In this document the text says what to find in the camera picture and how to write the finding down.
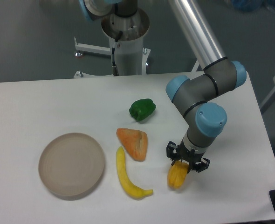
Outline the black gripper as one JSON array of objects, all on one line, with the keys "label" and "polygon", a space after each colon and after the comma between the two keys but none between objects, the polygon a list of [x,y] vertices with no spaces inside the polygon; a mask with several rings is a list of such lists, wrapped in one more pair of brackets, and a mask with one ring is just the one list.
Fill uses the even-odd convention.
[{"label": "black gripper", "polygon": [[205,152],[206,147],[197,147],[189,143],[186,147],[183,142],[176,145],[174,142],[169,141],[166,146],[166,156],[171,159],[171,166],[178,160],[184,160],[189,165],[187,173],[190,173],[190,171],[200,173],[209,168],[210,160],[203,158]]}]

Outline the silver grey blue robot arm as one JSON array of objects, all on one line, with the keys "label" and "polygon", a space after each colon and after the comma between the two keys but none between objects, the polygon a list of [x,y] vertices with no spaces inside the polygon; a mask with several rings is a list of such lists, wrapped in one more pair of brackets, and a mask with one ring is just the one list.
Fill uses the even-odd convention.
[{"label": "silver grey blue robot arm", "polygon": [[[169,4],[204,73],[194,79],[180,75],[166,86],[169,99],[188,124],[181,143],[170,142],[166,155],[172,161],[185,160],[189,170],[201,172],[210,164],[204,153],[227,122],[225,110],[212,100],[243,85],[247,72],[240,62],[225,56],[196,1],[171,0]],[[85,19],[102,21],[110,40],[113,75],[140,75],[143,47],[130,43],[143,39],[150,21],[137,1],[81,0],[79,6]]]}]

